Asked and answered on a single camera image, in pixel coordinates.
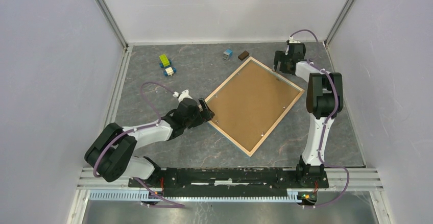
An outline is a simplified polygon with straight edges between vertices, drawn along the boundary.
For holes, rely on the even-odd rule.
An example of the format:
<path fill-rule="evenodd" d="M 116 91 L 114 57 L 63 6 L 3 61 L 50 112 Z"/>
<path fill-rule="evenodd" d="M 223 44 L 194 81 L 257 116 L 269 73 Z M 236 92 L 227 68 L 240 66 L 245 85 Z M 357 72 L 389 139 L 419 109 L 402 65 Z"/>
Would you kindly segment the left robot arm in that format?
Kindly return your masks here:
<path fill-rule="evenodd" d="M 203 98 L 184 98 L 176 109 L 154 122 L 134 127 L 121 127 L 112 122 L 104 127 L 84 155 L 95 177 L 113 182 L 120 177 L 139 178 L 148 187 L 160 182 L 157 165 L 134 152 L 156 142 L 175 139 L 186 129 L 211 121 L 215 113 Z"/>

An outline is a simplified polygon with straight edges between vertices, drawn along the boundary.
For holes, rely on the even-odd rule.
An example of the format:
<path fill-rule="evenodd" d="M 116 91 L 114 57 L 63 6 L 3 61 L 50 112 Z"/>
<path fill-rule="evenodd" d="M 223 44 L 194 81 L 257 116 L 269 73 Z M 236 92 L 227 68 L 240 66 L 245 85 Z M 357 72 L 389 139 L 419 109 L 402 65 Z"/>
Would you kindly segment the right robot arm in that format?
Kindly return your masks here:
<path fill-rule="evenodd" d="M 295 75 L 307 82 L 306 109 L 310 124 L 306 147 L 296 166 L 295 181 L 301 187 L 310 186 L 324 177 L 324 152 L 330 128 L 343 108 L 342 75 L 319 68 L 305 59 L 306 46 L 288 40 L 285 51 L 276 51 L 274 69 Z"/>

